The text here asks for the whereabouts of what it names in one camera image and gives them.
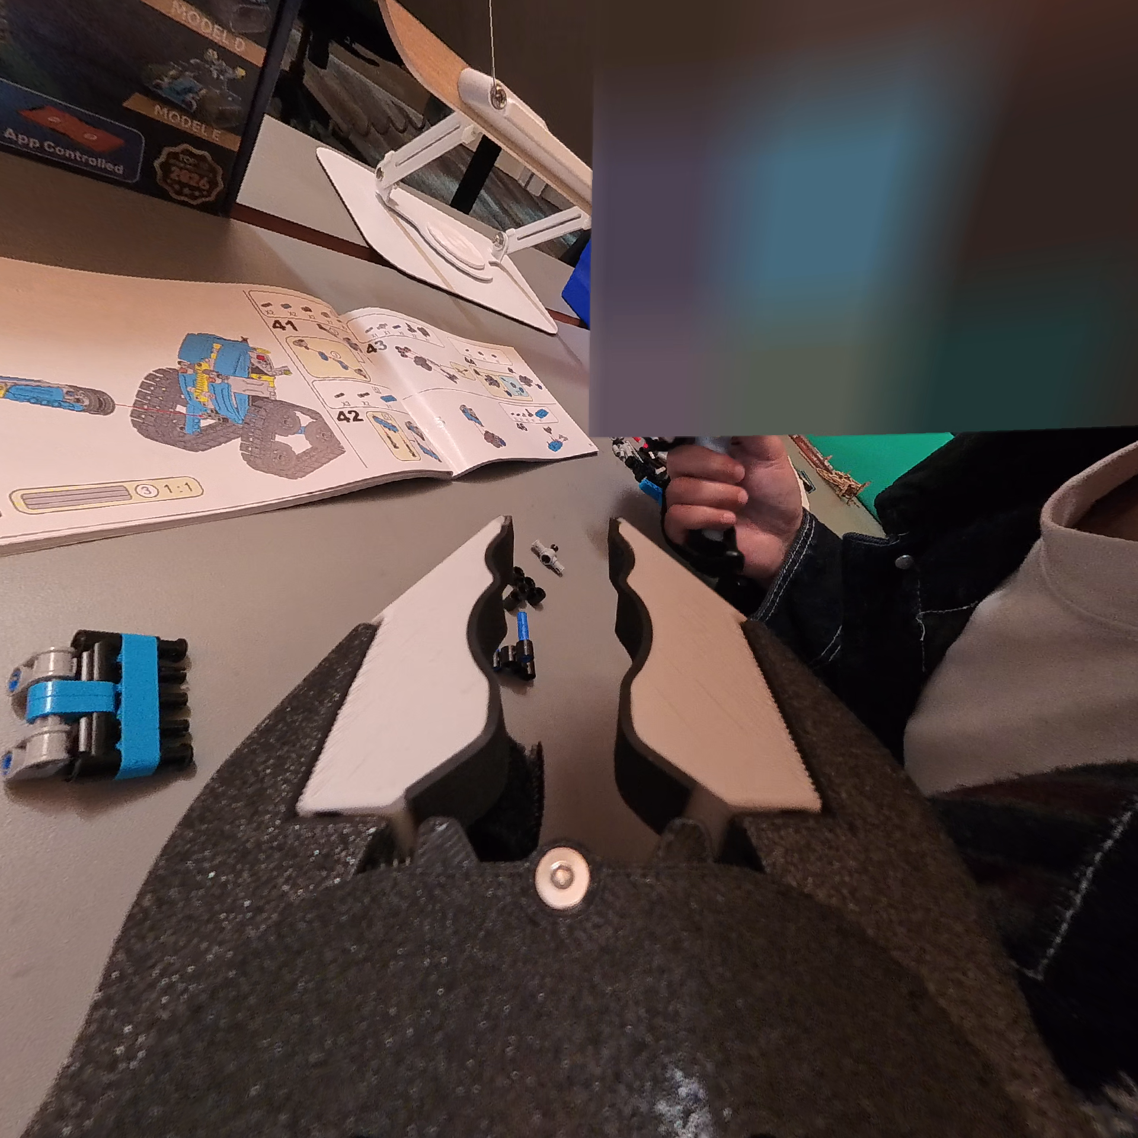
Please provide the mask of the grey desk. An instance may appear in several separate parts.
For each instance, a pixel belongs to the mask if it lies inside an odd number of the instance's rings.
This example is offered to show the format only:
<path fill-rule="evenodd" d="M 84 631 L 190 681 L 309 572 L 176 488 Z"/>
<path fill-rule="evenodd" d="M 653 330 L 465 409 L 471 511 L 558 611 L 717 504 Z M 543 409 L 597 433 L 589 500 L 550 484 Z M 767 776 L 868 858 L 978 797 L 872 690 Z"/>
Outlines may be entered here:
<path fill-rule="evenodd" d="M 232 219 L 196 215 L 3 150 L 3 255 L 114 275 L 268 283 L 336 309 L 382 306 L 507 344 L 588 425 L 589 333 L 543 335 L 385 265 L 325 179 L 316 141 L 264 122 Z M 618 685 L 607 522 L 660 536 L 603 436 L 596 456 L 492 465 L 451 484 L 404 481 L 274 513 L 3 558 L 3 666 L 77 629 L 183 635 L 195 768 L 110 787 L 3 792 L 1 1134 L 20 1135 L 66 1059 L 110 950 L 167 837 L 247 734 L 359 622 L 497 515 L 516 562 L 549 582 L 532 618 L 536 680 L 503 695 L 512 736 L 541 741 L 546 840 L 642 863 L 657 837 L 612 774 Z M 531 551 L 560 546 L 564 577 Z"/>

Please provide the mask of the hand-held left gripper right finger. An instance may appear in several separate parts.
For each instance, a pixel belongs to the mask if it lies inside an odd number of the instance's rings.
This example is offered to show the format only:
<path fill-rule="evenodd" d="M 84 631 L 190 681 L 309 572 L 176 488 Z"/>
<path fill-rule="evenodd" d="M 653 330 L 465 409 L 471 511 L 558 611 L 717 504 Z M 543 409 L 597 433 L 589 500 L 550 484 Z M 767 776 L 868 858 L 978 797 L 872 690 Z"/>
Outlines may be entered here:
<path fill-rule="evenodd" d="M 818 816 L 744 616 L 630 522 L 610 522 L 607 547 L 630 656 L 615 745 L 627 806 L 658 834 L 686 818 L 713 841 L 746 816 Z"/>

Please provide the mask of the black display board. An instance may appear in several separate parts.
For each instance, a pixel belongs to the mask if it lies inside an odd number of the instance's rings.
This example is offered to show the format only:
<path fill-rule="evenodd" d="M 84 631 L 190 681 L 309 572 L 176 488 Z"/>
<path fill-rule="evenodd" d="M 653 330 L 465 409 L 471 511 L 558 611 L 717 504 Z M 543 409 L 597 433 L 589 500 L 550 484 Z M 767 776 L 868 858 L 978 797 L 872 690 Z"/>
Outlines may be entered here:
<path fill-rule="evenodd" d="M 591 4 L 570 1 L 379 1 L 394 49 L 438 100 L 461 106 L 470 66 L 497 80 L 592 163 Z"/>

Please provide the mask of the person's right hand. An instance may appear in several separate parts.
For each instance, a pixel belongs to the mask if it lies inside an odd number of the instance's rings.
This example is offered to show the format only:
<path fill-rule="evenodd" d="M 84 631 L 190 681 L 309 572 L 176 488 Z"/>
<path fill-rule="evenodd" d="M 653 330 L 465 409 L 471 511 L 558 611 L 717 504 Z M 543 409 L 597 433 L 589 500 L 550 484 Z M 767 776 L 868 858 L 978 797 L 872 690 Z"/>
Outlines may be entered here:
<path fill-rule="evenodd" d="M 664 536 L 684 547 L 695 531 L 734 530 L 744 574 L 778 576 L 803 522 L 802 488 L 779 436 L 733 436 L 726 454 L 676 446 L 667 454 Z"/>

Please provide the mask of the building set box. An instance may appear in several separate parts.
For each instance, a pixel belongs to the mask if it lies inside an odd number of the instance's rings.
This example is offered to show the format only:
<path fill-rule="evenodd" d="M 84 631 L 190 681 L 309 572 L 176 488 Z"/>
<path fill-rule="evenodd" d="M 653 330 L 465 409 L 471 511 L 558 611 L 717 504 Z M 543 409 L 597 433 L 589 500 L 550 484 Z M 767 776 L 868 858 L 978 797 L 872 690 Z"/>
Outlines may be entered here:
<path fill-rule="evenodd" d="M 225 217 L 299 7 L 3 1 L 3 148 Z"/>

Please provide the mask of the brown stick pile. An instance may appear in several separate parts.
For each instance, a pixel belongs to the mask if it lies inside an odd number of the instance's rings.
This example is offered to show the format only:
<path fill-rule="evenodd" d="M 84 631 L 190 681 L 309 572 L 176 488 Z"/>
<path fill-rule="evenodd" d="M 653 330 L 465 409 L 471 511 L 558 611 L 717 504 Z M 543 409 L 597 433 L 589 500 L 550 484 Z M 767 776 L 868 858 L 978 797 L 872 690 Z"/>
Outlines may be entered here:
<path fill-rule="evenodd" d="M 862 492 L 871 484 L 858 481 L 851 474 L 837 470 L 829 459 L 813 451 L 806 455 L 806 462 L 818 474 L 818 477 L 830 488 L 830 490 L 844 503 L 856 501 Z"/>

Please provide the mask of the pile of small brick parts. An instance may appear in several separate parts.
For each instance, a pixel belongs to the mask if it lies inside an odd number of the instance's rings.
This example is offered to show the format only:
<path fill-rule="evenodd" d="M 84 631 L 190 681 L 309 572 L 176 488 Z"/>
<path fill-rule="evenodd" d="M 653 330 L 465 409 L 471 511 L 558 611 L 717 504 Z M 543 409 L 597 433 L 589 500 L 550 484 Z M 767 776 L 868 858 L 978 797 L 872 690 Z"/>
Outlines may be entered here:
<path fill-rule="evenodd" d="M 657 504 L 664 503 L 664 493 L 671 475 L 667 452 L 677 443 L 676 438 L 614 436 L 611 448 L 616 458 L 631 471 L 635 484 Z"/>

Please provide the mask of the white book stand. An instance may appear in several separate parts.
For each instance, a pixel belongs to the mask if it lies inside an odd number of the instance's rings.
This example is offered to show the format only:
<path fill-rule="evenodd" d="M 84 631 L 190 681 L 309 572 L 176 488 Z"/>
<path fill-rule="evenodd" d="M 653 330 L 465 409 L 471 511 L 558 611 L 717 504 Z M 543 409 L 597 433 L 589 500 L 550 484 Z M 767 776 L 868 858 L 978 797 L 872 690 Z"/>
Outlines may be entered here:
<path fill-rule="evenodd" d="M 534 110 L 499 80 L 466 64 L 452 70 L 451 114 L 377 168 L 321 146 L 317 160 L 364 241 L 400 271 L 549 335 L 557 324 L 515 267 L 511 253 L 591 229 L 592 169 L 561 142 Z M 481 130 L 570 203 L 560 213 L 493 236 L 473 230 L 404 181 Z"/>

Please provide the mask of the instruction booklet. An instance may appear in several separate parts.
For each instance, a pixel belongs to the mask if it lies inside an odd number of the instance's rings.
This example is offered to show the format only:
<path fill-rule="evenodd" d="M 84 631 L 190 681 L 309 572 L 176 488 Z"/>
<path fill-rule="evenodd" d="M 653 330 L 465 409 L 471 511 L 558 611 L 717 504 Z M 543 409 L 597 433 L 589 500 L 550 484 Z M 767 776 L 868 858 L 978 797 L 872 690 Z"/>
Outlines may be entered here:
<path fill-rule="evenodd" d="M 301 291 L 3 259 L 1 549 L 591 456 L 508 345 Z"/>

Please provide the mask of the person's clothed torso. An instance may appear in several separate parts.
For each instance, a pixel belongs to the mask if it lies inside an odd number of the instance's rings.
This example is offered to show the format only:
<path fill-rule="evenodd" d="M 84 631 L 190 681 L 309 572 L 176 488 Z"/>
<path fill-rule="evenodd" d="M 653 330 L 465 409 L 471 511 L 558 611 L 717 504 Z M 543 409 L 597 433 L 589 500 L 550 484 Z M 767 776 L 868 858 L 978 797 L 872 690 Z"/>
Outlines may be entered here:
<path fill-rule="evenodd" d="M 904 749 L 1097 1135 L 1137 1122 L 1135 477 L 1127 442 L 1050 494 Z"/>

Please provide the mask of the blue black track assembly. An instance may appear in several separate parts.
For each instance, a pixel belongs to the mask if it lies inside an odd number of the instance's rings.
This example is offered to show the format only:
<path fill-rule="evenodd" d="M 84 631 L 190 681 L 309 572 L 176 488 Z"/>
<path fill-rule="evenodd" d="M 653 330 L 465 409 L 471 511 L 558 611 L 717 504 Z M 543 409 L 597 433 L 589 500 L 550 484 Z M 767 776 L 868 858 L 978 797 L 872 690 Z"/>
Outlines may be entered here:
<path fill-rule="evenodd" d="M 186 691 L 190 645 L 79 630 L 12 668 L 7 694 L 23 736 L 3 780 L 126 780 L 180 774 L 194 760 Z"/>

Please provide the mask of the blue plastic bin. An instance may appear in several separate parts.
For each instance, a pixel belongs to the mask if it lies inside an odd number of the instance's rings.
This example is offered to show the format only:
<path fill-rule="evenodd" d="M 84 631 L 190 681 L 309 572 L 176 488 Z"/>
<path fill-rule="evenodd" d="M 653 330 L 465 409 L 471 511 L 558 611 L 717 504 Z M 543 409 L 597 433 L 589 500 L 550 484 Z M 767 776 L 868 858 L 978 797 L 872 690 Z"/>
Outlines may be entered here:
<path fill-rule="evenodd" d="M 591 237 L 583 234 L 564 256 L 573 271 L 562 289 L 562 299 L 584 328 L 591 326 Z"/>

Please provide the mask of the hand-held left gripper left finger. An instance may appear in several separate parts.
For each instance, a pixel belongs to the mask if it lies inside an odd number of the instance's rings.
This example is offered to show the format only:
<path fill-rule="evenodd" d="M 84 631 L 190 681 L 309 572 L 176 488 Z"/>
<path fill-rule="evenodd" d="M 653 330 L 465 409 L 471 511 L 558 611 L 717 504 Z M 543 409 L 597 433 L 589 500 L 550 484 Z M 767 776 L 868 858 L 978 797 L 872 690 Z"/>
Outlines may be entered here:
<path fill-rule="evenodd" d="M 499 516 L 378 614 L 298 816 L 377 817 L 412 845 L 423 821 L 467 826 L 499 801 L 509 744 L 493 653 L 512 568 Z"/>

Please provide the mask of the blue pin brick assembly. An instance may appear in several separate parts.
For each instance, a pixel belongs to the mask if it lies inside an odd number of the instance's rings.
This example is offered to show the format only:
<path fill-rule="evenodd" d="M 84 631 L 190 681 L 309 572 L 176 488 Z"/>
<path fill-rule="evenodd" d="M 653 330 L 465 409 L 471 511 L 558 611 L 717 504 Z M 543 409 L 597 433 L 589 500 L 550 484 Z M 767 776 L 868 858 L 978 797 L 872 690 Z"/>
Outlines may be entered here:
<path fill-rule="evenodd" d="M 494 650 L 493 669 L 527 684 L 536 677 L 535 649 L 526 611 L 516 612 L 516 642 L 503 643 Z"/>

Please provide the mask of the green plastic bin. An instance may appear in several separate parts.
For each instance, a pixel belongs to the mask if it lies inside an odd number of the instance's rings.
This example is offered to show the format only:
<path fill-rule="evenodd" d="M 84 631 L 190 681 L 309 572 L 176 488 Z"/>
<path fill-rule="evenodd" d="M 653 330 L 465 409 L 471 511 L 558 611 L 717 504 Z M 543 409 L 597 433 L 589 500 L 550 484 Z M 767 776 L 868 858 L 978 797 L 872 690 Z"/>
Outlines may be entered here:
<path fill-rule="evenodd" d="M 790 436 L 803 459 L 812 451 L 824 455 L 837 470 L 851 474 L 858 481 L 871 485 L 855 503 L 860 503 L 872 515 L 877 497 L 904 474 L 943 448 L 951 433 L 893 433 L 893 435 L 840 435 L 840 436 Z"/>

